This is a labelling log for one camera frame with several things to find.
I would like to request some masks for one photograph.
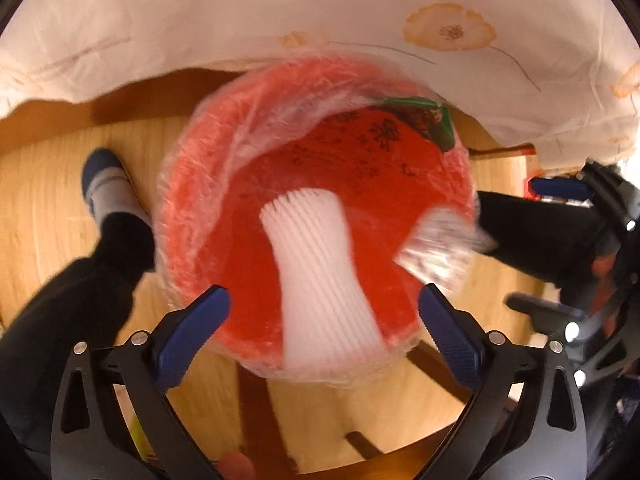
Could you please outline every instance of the flower center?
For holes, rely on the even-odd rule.
[[[465,35],[465,31],[462,30],[461,25],[447,25],[446,27],[441,27],[439,33],[446,41],[456,41]]]

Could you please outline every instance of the black pants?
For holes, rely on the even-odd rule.
[[[132,293],[153,267],[151,229],[111,214],[93,254],[72,262],[29,301],[0,339],[0,414],[49,474],[53,411],[74,345],[112,346],[133,307]]]
[[[480,225],[498,243],[490,256],[579,292],[603,222],[588,209],[481,192]],[[152,267],[150,229],[127,214],[105,220],[89,258],[71,263],[34,296],[0,340],[0,413],[49,471],[53,410],[73,346],[110,346],[129,317],[132,292]]]

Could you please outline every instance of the plastic wrapper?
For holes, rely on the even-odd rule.
[[[474,218],[466,149],[437,95],[380,60],[336,53],[205,99],[159,189],[172,307],[225,286],[232,309],[210,347],[294,381],[353,383],[403,357],[422,283],[395,259],[430,210]]]

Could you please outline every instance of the silver bolt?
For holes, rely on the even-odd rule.
[[[76,346],[74,346],[74,354],[77,354],[77,355],[83,354],[85,350],[86,350],[86,343],[84,341],[76,343]]]
[[[575,379],[576,386],[580,388],[581,386],[584,385],[585,382],[587,382],[587,374],[584,373],[582,370],[577,370],[576,373],[574,374],[574,379]]]
[[[564,327],[564,338],[568,343],[575,341],[575,338],[577,338],[579,335],[580,327],[576,322],[572,321],[571,323],[566,324],[566,326]]]
[[[559,341],[552,341],[549,343],[549,348],[555,354],[559,354],[562,351],[562,343]]]
[[[149,339],[149,334],[146,332],[136,332],[131,336],[131,343],[135,346],[143,345]]]
[[[504,342],[507,341],[507,338],[505,338],[502,332],[493,330],[489,332],[489,341],[491,341],[494,345],[504,345]]]

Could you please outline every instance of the blue gripper pad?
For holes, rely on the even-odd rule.
[[[212,286],[183,310],[170,312],[154,330],[156,385],[165,392],[182,382],[191,361],[229,315],[226,288]]]
[[[433,283],[420,291],[418,313],[456,382],[471,391],[476,390],[482,382],[484,359],[478,336],[484,336],[484,331],[479,325],[479,332],[476,330],[475,320],[472,319],[473,324],[468,323],[465,316],[469,314],[455,310]]]
[[[593,197],[593,190],[586,184],[574,178],[532,178],[530,188],[536,195],[553,196],[566,200],[578,200],[584,202]]]

